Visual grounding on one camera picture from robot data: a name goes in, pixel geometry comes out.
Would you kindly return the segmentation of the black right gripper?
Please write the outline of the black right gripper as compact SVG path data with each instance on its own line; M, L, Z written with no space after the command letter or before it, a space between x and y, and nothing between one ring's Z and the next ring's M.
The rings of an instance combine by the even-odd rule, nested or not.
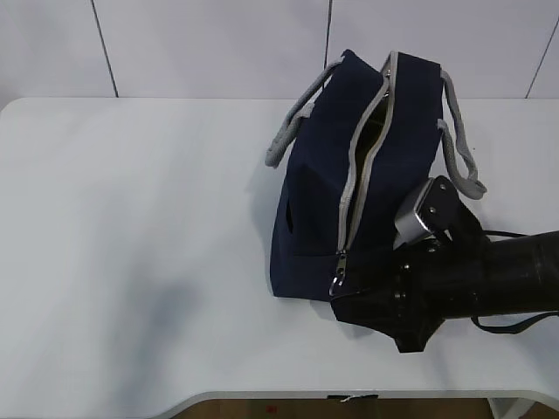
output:
M489 314L484 253L489 239L471 244L426 239L395 251L346 250L343 279L330 304L340 322L391 337L400 353L424 349L448 319ZM393 298L374 293L393 290Z

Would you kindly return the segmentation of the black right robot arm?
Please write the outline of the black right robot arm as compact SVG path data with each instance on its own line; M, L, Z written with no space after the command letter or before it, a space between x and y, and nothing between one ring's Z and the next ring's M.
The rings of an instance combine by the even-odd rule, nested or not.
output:
M354 292L331 299L336 319L391 337L401 353L423 351L449 319L518 334L558 314L558 234L483 239L465 249L426 239L360 279Z

